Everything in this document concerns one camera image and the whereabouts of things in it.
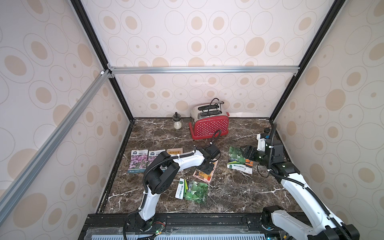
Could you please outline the white orange-text seed packet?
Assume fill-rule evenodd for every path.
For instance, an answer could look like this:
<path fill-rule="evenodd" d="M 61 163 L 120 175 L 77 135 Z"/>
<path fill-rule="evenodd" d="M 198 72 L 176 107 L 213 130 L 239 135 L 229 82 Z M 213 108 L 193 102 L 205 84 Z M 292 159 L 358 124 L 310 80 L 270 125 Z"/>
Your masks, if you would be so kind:
<path fill-rule="evenodd" d="M 194 174 L 193 174 L 193 177 L 196 178 L 197 180 L 199 181 L 203 181 L 207 184 L 209 184 L 212 180 L 212 177 L 214 175 L 214 172 L 215 172 L 215 169 L 216 169 L 216 166 L 217 166 L 217 162 L 214 162 L 213 163 L 213 168 L 212 170 L 207 174 L 199 169 L 196 169 Z"/>

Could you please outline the orange flower seed packet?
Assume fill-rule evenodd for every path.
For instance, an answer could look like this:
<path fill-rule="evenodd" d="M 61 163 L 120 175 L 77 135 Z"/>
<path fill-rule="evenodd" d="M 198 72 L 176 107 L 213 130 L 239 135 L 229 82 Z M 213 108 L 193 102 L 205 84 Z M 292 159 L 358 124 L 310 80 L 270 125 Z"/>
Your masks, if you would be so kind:
<path fill-rule="evenodd" d="M 247 168 L 253 168 L 253 166 L 254 166 L 254 162 L 253 161 L 251 161 L 251 160 L 249 160 L 249 159 L 246 159 L 245 160 L 245 166 L 247 167 Z"/>

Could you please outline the white green-text seed packet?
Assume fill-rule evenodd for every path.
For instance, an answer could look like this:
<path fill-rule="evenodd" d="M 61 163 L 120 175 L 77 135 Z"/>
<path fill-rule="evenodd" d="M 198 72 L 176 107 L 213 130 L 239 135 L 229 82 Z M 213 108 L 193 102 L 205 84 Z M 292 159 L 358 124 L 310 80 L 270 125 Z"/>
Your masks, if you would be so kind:
<path fill-rule="evenodd" d="M 227 168 L 251 175 L 253 173 L 253 168 L 251 169 L 245 166 L 246 159 L 248 158 L 245 157 L 245 147 L 230 146 Z"/>

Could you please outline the orange marigold seed packet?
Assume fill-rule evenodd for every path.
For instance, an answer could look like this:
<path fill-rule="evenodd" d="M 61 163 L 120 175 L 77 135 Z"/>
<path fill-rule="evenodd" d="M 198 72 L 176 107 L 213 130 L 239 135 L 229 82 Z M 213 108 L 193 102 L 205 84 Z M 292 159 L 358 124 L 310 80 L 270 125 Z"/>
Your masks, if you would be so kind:
<path fill-rule="evenodd" d="M 167 153 L 170 155 L 181 155 L 184 153 L 183 148 L 167 149 Z"/>

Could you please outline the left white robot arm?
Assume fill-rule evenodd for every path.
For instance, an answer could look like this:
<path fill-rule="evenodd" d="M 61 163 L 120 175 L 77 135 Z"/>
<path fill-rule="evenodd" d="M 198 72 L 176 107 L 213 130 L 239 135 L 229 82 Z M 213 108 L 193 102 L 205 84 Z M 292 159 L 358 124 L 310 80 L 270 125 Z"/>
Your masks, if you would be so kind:
<path fill-rule="evenodd" d="M 146 222 L 155 216 L 160 195 L 170 187 L 179 172 L 199 167 L 201 171 L 209 173 L 220 154 L 221 151 L 214 144 L 203 148 L 195 146 L 193 151 L 181 155 L 161 152 L 144 171 L 144 196 L 139 207 L 140 219 Z"/>

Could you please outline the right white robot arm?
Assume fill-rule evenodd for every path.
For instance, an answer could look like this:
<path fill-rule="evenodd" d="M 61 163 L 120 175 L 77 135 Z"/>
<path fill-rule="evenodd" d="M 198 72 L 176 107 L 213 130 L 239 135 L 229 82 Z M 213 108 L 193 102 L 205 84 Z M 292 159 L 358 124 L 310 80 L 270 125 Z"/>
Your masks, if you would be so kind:
<path fill-rule="evenodd" d="M 344 223 L 322 202 L 306 183 L 298 168 L 284 158 L 280 141 L 259 140 L 264 148 L 246 146 L 242 154 L 246 160 L 265 166 L 295 199 L 310 221 L 310 225 L 291 216 L 282 207 L 265 207 L 261 224 L 267 231 L 279 228 L 296 240 L 358 240 L 360 233 L 352 224 Z"/>

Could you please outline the green pea seed packet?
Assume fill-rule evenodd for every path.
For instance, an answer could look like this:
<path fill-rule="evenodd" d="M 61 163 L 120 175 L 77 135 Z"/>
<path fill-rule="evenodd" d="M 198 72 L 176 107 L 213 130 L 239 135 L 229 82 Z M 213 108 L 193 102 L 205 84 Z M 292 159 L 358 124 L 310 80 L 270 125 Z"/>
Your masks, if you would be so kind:
<path fill-rule="evenodd" d="M 209 186 L 206 183 L 187 181 L 180 178 L 175 198 L 179 200 L 193 201 L 198 204 L 205 204 L 208 196 Z"/>

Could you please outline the small dark spice bottle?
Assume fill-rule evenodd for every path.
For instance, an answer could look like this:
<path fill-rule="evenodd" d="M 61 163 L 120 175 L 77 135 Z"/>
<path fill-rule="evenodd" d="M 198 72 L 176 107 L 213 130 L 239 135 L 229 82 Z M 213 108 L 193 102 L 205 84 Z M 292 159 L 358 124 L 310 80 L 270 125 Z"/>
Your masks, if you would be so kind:
<path fill-rule="evenodd" d="M 266 135 L 266 136 L 268 136 L 268 135 L 270 134 L 270 132 L 271 132 L 271 129 L 270 129 L 270 128 L 264 128 L 264 132 L 263 132 L 263 134 Z"/>

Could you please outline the red polka dot toaster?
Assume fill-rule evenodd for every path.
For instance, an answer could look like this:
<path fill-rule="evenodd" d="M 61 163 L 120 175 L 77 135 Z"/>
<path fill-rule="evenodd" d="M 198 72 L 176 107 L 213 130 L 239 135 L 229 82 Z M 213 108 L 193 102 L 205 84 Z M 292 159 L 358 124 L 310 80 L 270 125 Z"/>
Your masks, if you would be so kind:
<path fill-rule="evenodd" d="M 224 101 L 214 98 L 209 104 L 192 108 L 189 122 L 192 139 L 211 138 L 218 130 L 221 136 L 228 134 L 230 114 L 222 109 L 223 104 Z"/>

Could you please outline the glass jar with white granules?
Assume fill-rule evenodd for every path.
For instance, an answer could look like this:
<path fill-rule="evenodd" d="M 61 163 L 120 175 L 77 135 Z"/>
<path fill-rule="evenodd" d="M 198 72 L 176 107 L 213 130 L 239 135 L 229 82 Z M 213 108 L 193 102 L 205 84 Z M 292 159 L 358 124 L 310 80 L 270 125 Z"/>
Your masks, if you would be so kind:
<path fill-rule="evenodd" d="M 175 112 L 172 116 L 173 122 L 174 122 L 174 128 L 176 130 L 179 130 L 182 128 L 182 117 L 178 112 Z"/>

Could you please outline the silver aluminium cross rail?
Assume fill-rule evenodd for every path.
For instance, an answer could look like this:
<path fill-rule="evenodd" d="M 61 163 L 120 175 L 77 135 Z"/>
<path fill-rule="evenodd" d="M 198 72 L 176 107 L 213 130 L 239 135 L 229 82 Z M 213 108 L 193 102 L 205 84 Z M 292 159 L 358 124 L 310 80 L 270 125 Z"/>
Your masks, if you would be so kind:
<path fill-rule="evenodd" d="M 299 66 L 210 66 L 210 67 L 111 67 L 103 70 L 111 76 L 116 74 L 253 74 L 297 73 Z"/>

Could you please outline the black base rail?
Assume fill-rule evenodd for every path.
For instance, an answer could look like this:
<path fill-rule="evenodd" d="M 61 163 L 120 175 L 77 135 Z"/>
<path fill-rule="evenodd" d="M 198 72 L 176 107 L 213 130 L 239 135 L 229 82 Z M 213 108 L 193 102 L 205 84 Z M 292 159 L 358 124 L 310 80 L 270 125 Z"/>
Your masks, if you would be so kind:
<path fill-rule="evenodd" d="M 261 213 L 156 214 L 146 232 L 135 223 L 135 214 L 91 214 L 81 230 L 80 240 L 137 240 L 156 231 L 157 240 L 291 240 L 288 227 L 267 228 Z"/>

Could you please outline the black right corner post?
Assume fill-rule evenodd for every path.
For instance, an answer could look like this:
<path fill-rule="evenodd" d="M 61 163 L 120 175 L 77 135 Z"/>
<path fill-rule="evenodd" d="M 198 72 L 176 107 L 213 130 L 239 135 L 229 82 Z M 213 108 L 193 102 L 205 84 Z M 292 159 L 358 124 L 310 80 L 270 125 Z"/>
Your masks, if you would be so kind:
<path fill-rule="evenodd" d="M 270 116 L 269 120 L 270 123 L 273 125 L 276 121 L 279 113 L 281 112 L 284 104 L 286 103 L 288 97 L 291 95 L 292 91 L 294 90 L 295 86 L 297 85 L 297 82 L 299 81 L 300 77 L 306 70 L 308 64 L 310 63 L 311 59 L 315 55 L 315 52 L 318 50 L 320 44 L 324 40 L 326 34 L 330 30 L 333 22 L 337 18 L 338 14 L 340 13 L 341 9 L 345 5 L 347 1 L 346 0 L 336 0 L 331 5 L 330 10 L 326 14 L 324 20 L 322 21 L 318 31 L 315 34 L 314 39 L 312 40 L 311 44 L 309 45 L 309 48 L 307 49 L 306 53 L 304 54 L 303 59 L 301 60 L 299 64 L 299 70 L 296 74 L 293 75 L 291 80 L 289 81 L 288 86 L 286 87 L 285 91 L 283 92 L 283 95 L 281 96 L 278 104 L 276 105 L 272 115 Z"/>

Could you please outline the black corner frame post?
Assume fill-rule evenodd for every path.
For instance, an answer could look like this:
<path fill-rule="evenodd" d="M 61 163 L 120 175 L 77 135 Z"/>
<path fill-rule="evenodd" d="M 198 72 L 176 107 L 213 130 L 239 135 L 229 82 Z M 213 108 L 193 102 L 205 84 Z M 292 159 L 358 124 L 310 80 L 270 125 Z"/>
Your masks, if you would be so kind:
<path fill-rule="evenodd" d="M 103 70 L 111 70 L 111 68 L 109 67 L 109 61 L 105 55 L 105 52 L 102 48 L 102 45 L 101 45 L 101 43 L 100 43 L 100 41 L 96 35 L 96 32 L 93 28 L 93 25 L 92 25 L 87 13 L 86 13 L 85 7 L 83 6 L 82 2 L 79 0 L 70 0 L 70 2 L 71 2 L 71 5 L 73 6 L 73 8 L 75 10 L 77 17 L 79 18 L 79 20 L 83 26 L 83 29 L 86 32 L 86 35 L 87 35 L 87 37 L 88 37 L 96 55 L 97 55 L 99 62 L 101 63 L 101 65 L 103 67 Z M 132 112 L 131 112 L 128 104 L 127 104 L 127 101 L 124 98 L 123 92 L 122 92 L 122 90 L 118 84 L 116 77 L 114 77 L 114 76 L 110 77 L 109 81 L 113 87 L 113 90 L 115 91 L 115 93 L 118 97 L 120 104 L 123 107 L 125 114 L 128 117 L 128 120 L 130 122 L 132 122 L 135 118 L 133 117 L 133 114 L 132 114 Z"/>

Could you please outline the silver aluminium side rail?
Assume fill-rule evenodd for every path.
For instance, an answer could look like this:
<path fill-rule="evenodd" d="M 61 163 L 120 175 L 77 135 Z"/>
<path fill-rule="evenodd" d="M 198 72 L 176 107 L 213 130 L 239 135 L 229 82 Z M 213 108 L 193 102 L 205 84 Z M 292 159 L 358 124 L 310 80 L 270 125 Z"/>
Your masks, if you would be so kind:
<path fill-rule="evenodd" d="M 81 114 L 93 100 L 96 93 L 111 75 L 111 70 L 105 69 L 101 71 L 85 93 L 78 99 L 74 106 L 69 109 L 59 125 L 56 128 L 50 128 L 50 135 L 41 144 L 39 149 L 36 150 L 36 153 L 30 161 L 1 196 L 1 225 L 4 224 L 33 181 L 47 164 L 55 150 L 59 147 L 59 144 L 63 141 Z"/>

